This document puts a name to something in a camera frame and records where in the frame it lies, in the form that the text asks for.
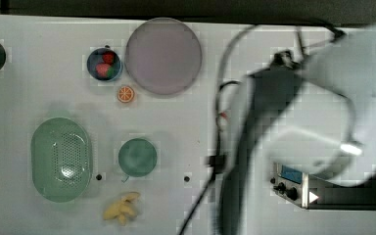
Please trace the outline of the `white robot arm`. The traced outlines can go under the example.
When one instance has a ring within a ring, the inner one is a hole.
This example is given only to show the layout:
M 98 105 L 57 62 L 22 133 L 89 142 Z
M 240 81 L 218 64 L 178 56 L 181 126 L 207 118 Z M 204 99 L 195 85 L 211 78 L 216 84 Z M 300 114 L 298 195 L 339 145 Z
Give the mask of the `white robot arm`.
M 344 34 L 296 67 L 247 75 L 227 110 L 216 225 L 258 229 L 276 166 L 341 187 L 376 175 L 376 23 Z

